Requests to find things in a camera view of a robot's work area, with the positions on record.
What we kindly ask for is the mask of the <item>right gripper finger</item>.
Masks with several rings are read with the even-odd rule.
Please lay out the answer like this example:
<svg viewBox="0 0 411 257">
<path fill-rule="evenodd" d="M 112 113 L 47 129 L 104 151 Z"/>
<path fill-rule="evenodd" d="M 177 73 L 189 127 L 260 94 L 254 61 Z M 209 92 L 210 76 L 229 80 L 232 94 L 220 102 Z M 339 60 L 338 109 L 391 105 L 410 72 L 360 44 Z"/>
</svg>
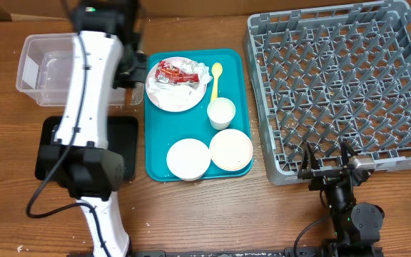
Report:
<svg viewBox="0 0 411 257">
<path fill-rule="evenodd" d="M 342 160 L 342 167 L 345 168 L 350 158 L 356 156 L 357 153 L 352 149 L 352 146 L 347 142 L 347 140 L 342 140 L 340 143 L 340 151 L 341 151 L 341 160 Z"/>
<path fill-rule="evenodd" d="M 315 154 L 313 153 L 313 150 L 310 147 L 310 144 L 305 142 L 303 144 L 303 156 L 301 161 L 300 173 L 306 173 L 308 171 L 319 169 L 320 166 L 318 160 L 316 159 Z"/>
</svg>

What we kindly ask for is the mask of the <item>white bowl with rice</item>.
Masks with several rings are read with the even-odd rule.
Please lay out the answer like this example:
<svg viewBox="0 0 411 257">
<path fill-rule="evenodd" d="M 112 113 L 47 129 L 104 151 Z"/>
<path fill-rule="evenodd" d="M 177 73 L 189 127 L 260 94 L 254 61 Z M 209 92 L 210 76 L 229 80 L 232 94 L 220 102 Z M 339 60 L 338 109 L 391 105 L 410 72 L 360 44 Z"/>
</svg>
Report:
<svg viewBox="0 0 411 257">
<path fill-rule="evenodd" d="M 218 132 L 210 141 L 211 160 L 224 171 L 239 171 L 253 158 L 253 144 L 250 138 L 234 128 Z"/>
</svg>

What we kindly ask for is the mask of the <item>small white bowl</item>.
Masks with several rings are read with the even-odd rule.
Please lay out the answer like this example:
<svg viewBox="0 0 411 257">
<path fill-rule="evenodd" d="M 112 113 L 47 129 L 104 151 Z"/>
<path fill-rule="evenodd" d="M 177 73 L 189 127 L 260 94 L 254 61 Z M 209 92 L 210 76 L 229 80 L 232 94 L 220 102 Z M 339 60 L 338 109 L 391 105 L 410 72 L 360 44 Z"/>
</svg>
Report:
<svg viewBox="0 0 411 257">
<path fill-rule="evenodd" d="M 168 170 L 184 181 L 195 181 L 211 163 L 209 148 L 198 139 L 185 138 L 174 143 L 166 156 Z"/>
</svg>

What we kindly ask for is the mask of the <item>orange sweet potato stick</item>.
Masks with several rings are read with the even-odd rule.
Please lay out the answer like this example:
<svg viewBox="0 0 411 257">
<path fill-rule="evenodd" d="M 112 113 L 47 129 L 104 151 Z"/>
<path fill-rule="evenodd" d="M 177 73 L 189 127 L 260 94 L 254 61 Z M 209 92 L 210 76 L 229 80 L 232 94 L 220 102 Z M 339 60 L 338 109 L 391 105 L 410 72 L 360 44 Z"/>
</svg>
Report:
<svg viewBox="0 0 411 257">
<path fill-rule="evenodd" d="M 125 107 L 129 107 L 131 105 L 132 95 L 133 95 L 133 89 L 127 88 L 126 95 L 125 95 Z"/>
</svg>

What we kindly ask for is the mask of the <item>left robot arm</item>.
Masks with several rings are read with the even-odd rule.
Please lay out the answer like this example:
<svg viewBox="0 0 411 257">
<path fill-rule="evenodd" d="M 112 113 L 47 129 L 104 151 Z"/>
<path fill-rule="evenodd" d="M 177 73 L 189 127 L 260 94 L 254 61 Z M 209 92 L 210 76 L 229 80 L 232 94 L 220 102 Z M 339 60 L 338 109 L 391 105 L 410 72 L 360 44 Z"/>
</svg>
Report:
<svg viewBox="0 0 411 257">
<path fill-rule="evenodd" d="M 68 98 L 51 143 L 39 147 L 41 185 L 26 206 L 30 218 L 79 207 L 93 240 L 92 256 L 130 256 L 118 190 L 129 180 L 121 154 L 108 148 L 111 90 L 133 88 L 147 77 L 142 33 L 134 26 L 137 1 L 81 1 L 66 14 L 75 32 Z M 74 203 L 36 215 L 31 209 L 47 183 L 66 189 Z"/>
</svg>

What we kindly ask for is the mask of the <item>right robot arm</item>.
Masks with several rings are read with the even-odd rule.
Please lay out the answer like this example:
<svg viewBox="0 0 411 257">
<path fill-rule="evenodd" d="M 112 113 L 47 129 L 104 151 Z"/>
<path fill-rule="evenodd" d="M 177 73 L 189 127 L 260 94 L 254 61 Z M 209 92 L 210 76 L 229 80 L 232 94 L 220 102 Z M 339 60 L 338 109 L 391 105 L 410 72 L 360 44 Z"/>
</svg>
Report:
<svg viewBox="0 0 411 257">
<path fill-rule="evenodd" d="M 301 231 L 293 244 L 294 256 L 384 256 L 375 243 L 380 240 L 385 212 L 375 204 L 358 203 L 354 195 L 354 187 L 366 182 L 375 171 L 375 162 L 369 156 L 357 154 L 346 140 L 341 141 L 340 151 L 341 166 L 321 169 L 310 144 L 303 144 L 298 178 L 309 180 L 310 191 L 320 192 L 329 214 Z M 333 223 L 334 238 L 325 239 L 315 248 L 299 247 L 300 239 L 309 229 L 327 220 Z"/>
</svg>

